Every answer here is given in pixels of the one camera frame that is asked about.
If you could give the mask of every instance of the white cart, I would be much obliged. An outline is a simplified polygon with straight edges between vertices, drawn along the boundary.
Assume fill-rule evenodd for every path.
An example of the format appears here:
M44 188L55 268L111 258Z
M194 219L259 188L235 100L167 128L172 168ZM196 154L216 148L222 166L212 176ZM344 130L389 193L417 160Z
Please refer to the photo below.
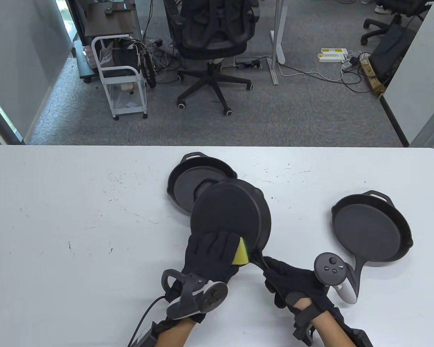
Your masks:
M101 83L103 83L103 88L105 89L106 97L108 98L109 107L111 109L112 117L114 120L119 120L120 114L138 112L143 112L144 119L148 117L148 114L146 113L146 84L145 79L141 75L141 72L127 65L101 67L99 56L96 53L95 44L98 41L100 41L102 48L106 48L104 40L128 37L128 34L98 36L92 41L92 51L94 53L93 55L97 63L98 73ZM106 71L114 70L130 70L133 71L135 74L131 76L117 77L104 76L104 73ZM133 93L130 94L128 91L123 91L121 89L122 83L134 83L134 85L137 86L138 89L134 89Z

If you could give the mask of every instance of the white shoe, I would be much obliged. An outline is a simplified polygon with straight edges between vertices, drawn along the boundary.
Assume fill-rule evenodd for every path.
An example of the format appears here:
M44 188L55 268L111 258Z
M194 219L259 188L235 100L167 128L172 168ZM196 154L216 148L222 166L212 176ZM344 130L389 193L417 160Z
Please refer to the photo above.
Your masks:
M379 14L392 14L392 11L391 10L384 10L384 8L382 7L382 6L376 6L376 8L374 9L374 11L376 12L376 13L379 13Z

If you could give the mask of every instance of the yellow sponge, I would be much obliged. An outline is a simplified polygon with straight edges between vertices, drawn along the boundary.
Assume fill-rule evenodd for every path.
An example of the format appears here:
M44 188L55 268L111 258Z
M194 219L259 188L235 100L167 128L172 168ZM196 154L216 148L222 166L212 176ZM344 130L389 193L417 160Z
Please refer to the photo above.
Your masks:
M249 257L247 256L247 247L243 240L240 238L240 244L238 245L237 253L235 254L235 259L232 265L246 265L249 263Z

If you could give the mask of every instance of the black frying pan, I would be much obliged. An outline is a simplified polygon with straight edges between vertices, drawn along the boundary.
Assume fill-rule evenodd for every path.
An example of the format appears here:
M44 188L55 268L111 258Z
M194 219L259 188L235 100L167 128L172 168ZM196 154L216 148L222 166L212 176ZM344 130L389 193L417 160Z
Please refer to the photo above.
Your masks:
M244 239L251 263L262 270L268 268L262 250L272 220L262 191L253 185L227 179L208 187L194 204L190 227L192 233L236 233Z
M178 206L191 212L197 197L207 187L237 177L236 172L222 160L192 152L185 154L169 175L167 194Z
M383 193L370 190L346 196L331 213L334 234L356 258L357 286L367 261L396 261L413 246L407 221Z

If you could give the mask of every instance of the black office chair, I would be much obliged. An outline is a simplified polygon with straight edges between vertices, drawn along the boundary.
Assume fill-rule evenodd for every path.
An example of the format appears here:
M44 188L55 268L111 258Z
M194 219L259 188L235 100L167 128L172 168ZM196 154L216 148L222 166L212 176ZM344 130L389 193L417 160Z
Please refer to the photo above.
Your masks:
M407 17L418 16L420 20L424 20L421 17L421 13L429 10L431 8L430 5L426 5L429 0L376 0L377 5L381 5L385 10L391 10L392 14L396 14L391 23L383 23L377 20L366 19L363 23L364 28L369 28L370 24L376 25L379 29L366 33L361 37L362 46L366 46L368 44L368 39L372 36L383 35L389 31L389 28L392 24L400 25L402 22L402 15Z
M258 0L183 0L180 11L176 0L163 1L170 36L180 55L192 60L210 60L206 71L178 71L181 81L185 75L200 80L177 98L177 107L184 109L186 97L210 85L224 107L224 115L230 116L232 110L217 83L241 83L247 90L253 85L250 80L222 74L222 64L214 64L212 60L236 56L246 50L260 16Z

